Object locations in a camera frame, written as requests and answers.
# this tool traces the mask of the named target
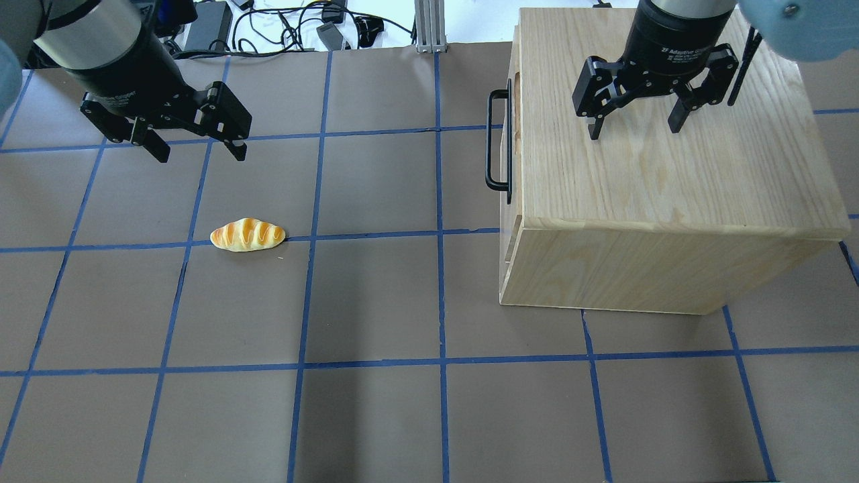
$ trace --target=wooden cabinet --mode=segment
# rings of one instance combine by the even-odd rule
[[[672,134],[675,98],[639,99],[590,140],[576,80],[588,55],[620,56],[633,15],[520,12],[502,304],[706,314],[850,231],[799,69],[765,42],[734,107],[705,106]],[[737,11],[722,41],[742,52],[747,29]]]

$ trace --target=wood grain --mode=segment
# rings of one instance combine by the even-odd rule
[[[679,134],[675,97],[633,101],[599,141],[570,99],[588,55],[622,53],[634,9],[522,9],[523,216],[526,227],[594,220],[752,234],[849,230],[796,64],[761,46],[736,106],[706,106]],[[742,50],[739,12],[722,36]]]
[[[799,71],[765,45],[735,107],[672,134],[673,96],[636,100],[591,141],[571,95],[585,57],[619,57],[633,15],[521,11],[503,304],[707,314],[850,231]],[[722,40],[741,50],[746,30],[735,13]]]

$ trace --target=drawer handle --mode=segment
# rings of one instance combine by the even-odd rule
[[[508,205],[513,198],[513,132],[510,129],[513,119],[513,100],[510,95],[511,92],[513,92],[512,82],[507,79],[507,88],[493,90],[486,102],[486,186],[495,191],[506,191]],[[507,182],[504,183],[492,179],[492,102],[495,99],[507,100]]]

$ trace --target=toy bread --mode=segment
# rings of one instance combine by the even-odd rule
[[[227,223],[209,235],[212,244],[230,252],[252,252],[274,248],[286,239],[286,231],[256,218]]]

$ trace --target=blue tape line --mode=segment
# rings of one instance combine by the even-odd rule
[[[847,262],[847,266],[850,268],[850,273],[853,275],[853,281],[856,282],[856,285],[859,285],[859,266],[856,264],[856,261],[853,260],[853,256],[850,254],[850,249],[847,248],[847,244],[841,241],[838,245],[841,247],[841,254],[844,255],[844,261]]]
[[[308,133],[300,133],[300,134],[269,134],[266,136],[248,136],[248,141],[271,141],[274,139],[310,139],[310,138],[318,138],[320,134],[318,132],[308,132]]]
[[[859,345],[820,345],[810,347],[774,347],[758,349],[740,349],[743,356],[777,356],[791,354],[837,354],[859,352]],[[629,353],[595,353],[593,358],[603,360],[643,360],[643,359],[672,359],[672,358],[721,358],[734,357],[733,350],[717,351],[686,351],[686,352],[629,352]],[[460,358],[417,358],[417,359],[380,359],[359,361],[336,361],[323,363],[305,363],[304,370],[334,370],[362,367],[403,367],[431,365],[471,365],[471,364],[539,364],[550,362],[583,362],[590,360],[588,354],[546,354],[536,356],[479,356]],[[198,372],[254,372],[261,370],[295,370],[298,363],[280,364],[234,364],[234,365],[205,365],[166,367],[163,372],[198,373]],[[128,367],[128,368],[93,368],[93,369],[50,369],[33,370],[30,375],[40,376],[85,376],[90,374],[157,374],[158,367]],[[0,377],[21,377],[26,370],[0,370]]]
[[[600,453],[602,454],[602,470],[605,474],[606,483],[612,483],[612,463],[608,455],[608,438],[606,437],[606,421],[602,413],[602,398],[600,397],[600,379],[596,372],[596,357],[594,356],[594,342],[591,340],[588,330],[588,321],[585,320],[585,311],[582,310],[582,330],[585,333],[585,347],[588,349],[588,364],[590,365],[591,390],[594,393],[594,410],[596,412],[596,429],[600,435]]]
[[[9,115],[9,122],[6,123],[5,129],[3,129],[3,135],[0,137],[0,147],[3,147],[3,143],[6,142],[6,137],[12,129],[12,121],[14,121],[15,116],[18,115],[18,109],[21,107],[21,103],[24,102],[24,95],[27,93],[27,88],[30,87],[30,80],[32,79],[33,71],[31,70],[27,74],[27,78],[24,79],[24,83],[21,85],[21,92],[18,93],[18,99],[15,101],[15,106],[12,107],[12,114]]]
[[[438,235],[438,339],[439,396],[442,407],[442,481],[450,482],[450,438],[448,432],[448,367],[443,362],[448,356],[448,337],[445,331],[444,306],[444,210],[442,196],[442,82],[439,52],[433,54],[433,86],[436,98],[436,231]]]
[[[504,127],[503,124],[493,124],[492,129],[502,129]],[[482,131],[486,129],[486,124],[475,124],[475,125],[451,125],[446,127],[441,127],[441,131]]]
[[[117,146],[105,146],[105,149],[110,149]],[[84,144],[80,146],[50,146],[45,148],[12,148],[8,150],[0,150],[0,154],[20,154],[20,153],[47,153],[53,151],[84,151],[98,150],[101,147],[98,144]]]
[[[859,352],[859,345],[819,345],[814,347],[740,349],[740,354],[744,356],[779,356],[785,354],[837,354],[840,352]]]
[[[167,367],[167,374],[204,374],[212,372],[265,372],[270,370],[296,370],[296,363],[280,364],[234,364],[234,365],[193,365],[180,367]]]
[[[766,448],[764,440],[764,431],[760,426],[758,418],[758,409],[754,404],[752,396],[752,386],[749,384],[749,378],[746,374],[746,365],[743,363],[742,353],[740,352],[740,343],[737,341],[737,334],[734,332],[734,320],[731,319],[731,313],[728,306],[722,307],[722,314],[725,316],[725,325],[728,327],[728,335],[731,338],[731,346],[734,348],[734,357],[737,360],[737,369],[740,371],[740,380],[743,383],[743,392],[746,393],[746,403],[749,406],[749,415],[752,417],[752,425],[754,426],[755,436],[758,438],[758,447],[760,455],[764,461],[764,469],[766,470],[766,478],[769,481],[776,481],[776,474],[772,470],[772,462],[770,461],[770,452]]]
[[[328,124],[328,96],[331,93],[331,64],[333,55],[328,53],[325,69],[325,89],[322,95],[322,121],[320,122],[319,157],[316,160],[316,192],[314,194],[314,217],[310,229],[310,249],[308,255],[308,277],[304,285],[304,312],[302,313],[302,336],[298,346],[298,368],[295,372],[295,396],[292,406],[292,428],[289,432],[289,459],[286,467],[286,480],[295,480],[295,455],[298,450],[298,421],[302,414],[302,389],[304,386],[304,365],[308,352],[308,325],[310,321],[310,297],[314,285],[314,264],[316,261],[316,235],[319,233],[320,200],[322,196],[322,168],[325,159],[326,126]]]
[[[815,109],[815,114],[852,114],[859,113],[859,107],[853,107],[849,109]]]
[[[129,374],[158,374],[157,367],[114,367],[95,369],[43,369],[34,370],[33,376],[55,377],[55,376],[116,376]]]
[[[493,124],[492,129],[502,129],[502,125]],[[381,129],[375,131],[337,131],[327,132],[327,138],[343,138],[348,136],[378,136],[382,134],[414,134],[418,132],[445,132],[445,131],[481,131],[486,129],[486,125],[448,125],[441,127],[415,127],[407,129]],[[271,141],[274,139],[307,139],[318,138],[318,132],[303,132],[297,134],[271,134],[265,136],[248,136],[247,141]],[[209,139],[181,139],[177,141],[167,141],[167,144],[173,146],[177,144],[203,144],[208,143]],[[106,149],[116,150],[125,148],[134,148],[130,143],[108,144]],[[48,151],[76,151],[76,150],[97,150],[98,144],[84,144],[77,146],[50,146],[44,148],[15,148],[10,150],[0,149],[0,154],[16,154],[16,153],[40,153]]]
[[[304,363],[305,370],[355,369],[362,367],[403,367],[415,365],[438,365],[440,358],[422,359],[381,359],[375,361],[343,361],[324,363]]]
[[[173,344],[173,333],[176,327],[176,317],[179,314],[179,304],[182,299],[182,289],[185,287],[185,275],[188,271],[188,261],[191,259],[192,242],[194,230],[197,226],[197,214],[200,210],[200,202],[203,199],[203,188],[206,182],[206,173],[209,170],[209,160],[212,154],[212,144],[209,140],[206,145],[206,154],[203,158],[203,168],[200,170],[200,181],[197,186],[197,196],[194,199],[194,207],[191,211],[191,222],[188,224],[188,237],[185,246],[185,255],[182,259],[182,268],[179,272],[179,280],[176,282],[176,295],[173,299],[173,308],[170,310],[170,320],[167,327],[167,335],[164,337],[164,350],[161,353],[161,367],[158,371],[158,382],[155,384],[155,395],[152,398],[152,409],[149,412],[149,423],[146,426],[146,437],[143,440],[143,451],[140,455],[140,466],[137,468],[137,483],[143,483],[146,473],[146,463],[149,460],[149,446],[152,444],[152,433],[155,430],[155,420],[158,418],[158,406],[161,403],[161,391],[164,388],[165,369],[170,357],[170,346]]]
[[[409,236],[438,236],[432,229],[420,231],[390,231],[387,233],[353,233],[343,235],[317,235],[315,240],[360,240],[363,238],[402,238]]]
[[[99,149],[98,155],[95,157],[95,162],[93,163],[93,169],[89,173],[87,188],[83,192],[81,206],[77,210],[75,224],[72,226],[71,233],[69,234],[69,245],[73,245],[75,243],[77,231],[81,227],[81,220],[83,220],[83,212],[87,209],[89,194],[93,191],[93,184],[95,183],[95,174],[98,173],[99,166],[101,165],[101,157],[104,155],[104,146],[106,142],[107,139],[101,140],[101,149]],[[45,332],[47,331],[48,323],[51,320],[54,303],[57,301],[59,286],[60,283],[63,281],[63,276],[65,275],[65,268],[69,264],[70,255],[71,251],[66,250],[65,254],[63,255],[63,262],[59,266],[59,272],[57,273],[57,278],[54,281],[53,289],[51,290],[51,296],[48,298],[47,308],[45,309],[45,316],[42,318],[42,323],[39,326],[39,334],[36,336],[36,343],[33,347],[33,352],[30,353],[30,361],[27,365],[27,372],[24,375],[23,381],[21,381],[21,389],[18,391],[18,398],[15,400],[15,408],[12,410],[12,417],[9,418],[9,425],[6,428],[6,434],[3,437],[3,444],[0,445],[0,468],[3,467],[3,460],[6,457],[6,451],[9,449],[9,441],[11,441],[12,439],[12,432],[15,430],[15,423],[18,420],[18,414],[21,413],[21,404],[24,402],[24,395],[27,393],[27,386],[30,383],[30,378],[32,377],[33,371],[36,367],[36,359],[39,357],[39,350],[42,347],[42,341],[45,339]]]
[[[609,352],[594,354],[598,361],[622,361],[641,359],[675,359],[675,358],[724,358],[734,355],[729,349],[715,351],[670,351],[670,352]]]
[[[498,228],[478,228],[478,229],[445,229],[444,235],[479,235],[487,233],[499,233]],[[380,233],[346,233],[338,235],[310,235],[290,236],[286,242],[310,242],[313,240],[359,240],[364,238],[400,238],[408,236],[438,236],[437,230],[419,230],[419,231],[388,231]],[[0,248],[0,254],[25,254],[25,253],[40,253],[40,252],[64,252],[70,250],[72,252],[96,252],[107,250],[157,250],[162,248],[185,248],[188,246],[187,241],[170,241],[163,243],[120,243],[116,245],[72,245],[69,246],[54,246],[54,247],[9,247]],[[210,247],[212,242],[206,240],[191,241],[192,247]]]

